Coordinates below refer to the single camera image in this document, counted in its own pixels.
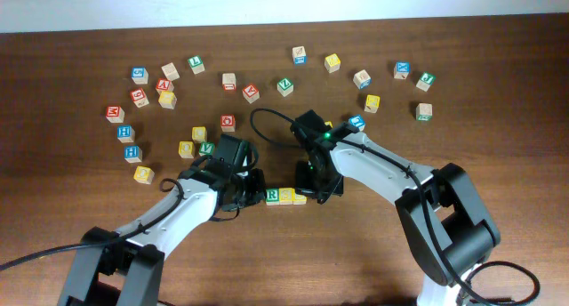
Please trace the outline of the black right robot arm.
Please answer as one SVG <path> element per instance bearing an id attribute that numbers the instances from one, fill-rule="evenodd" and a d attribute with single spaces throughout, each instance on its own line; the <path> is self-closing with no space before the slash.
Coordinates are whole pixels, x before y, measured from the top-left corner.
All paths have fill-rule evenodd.
<path id="1" fill-rule="evenodd" d="M 297 169 L 297 190 L 319 204 L 343 193 L 345 179 L 388 200 L 412 256 L 425 274 L 419 305 L 466 305 L 468 276 L 481 270 L 501 233 L 472 180 L 458 165 L 415 164 L 374 143 L 351 123 L 331 128 L 310 110 L 291 122 L 308 155 Z"/>

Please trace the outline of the green letter R block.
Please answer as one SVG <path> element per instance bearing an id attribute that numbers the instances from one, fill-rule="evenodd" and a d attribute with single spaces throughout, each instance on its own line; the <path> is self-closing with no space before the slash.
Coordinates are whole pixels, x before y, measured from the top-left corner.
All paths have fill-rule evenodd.
<path id="1" fill-rule="evenodd" d="M 279 205 L 279 189 L 266 189 L 266 205 Z"/>

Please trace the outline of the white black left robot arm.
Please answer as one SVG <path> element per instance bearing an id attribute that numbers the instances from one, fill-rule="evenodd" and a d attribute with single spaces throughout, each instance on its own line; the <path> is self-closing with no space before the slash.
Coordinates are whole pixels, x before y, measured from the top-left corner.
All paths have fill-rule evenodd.
<path id="1" fill-rule="evenodd" d="M 223 134 L 142 216 L 114 231 L 87 231 L 58 304 L 157 305 L 164 262 L 192 230 L 217 221 L 219 211 L 239 213 L 264 199 L 258 157 L 249 141 Z"/>

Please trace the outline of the yellow letter S block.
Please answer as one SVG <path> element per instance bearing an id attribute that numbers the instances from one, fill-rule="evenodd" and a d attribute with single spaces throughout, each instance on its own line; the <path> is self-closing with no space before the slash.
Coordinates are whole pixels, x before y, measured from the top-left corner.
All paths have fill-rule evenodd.
<path id="1" fill-rule="evenodd" d="M 293 203 L 295 205 L 305 205 L 307 204 L 307 197 L 302 194 L 295 194 Z"/>
<path id="2" fill-rule="evenodd" d="M 294 189 L 293 188 L 279 188 L 279 204 L 292 205 L 294 202 Z"/>

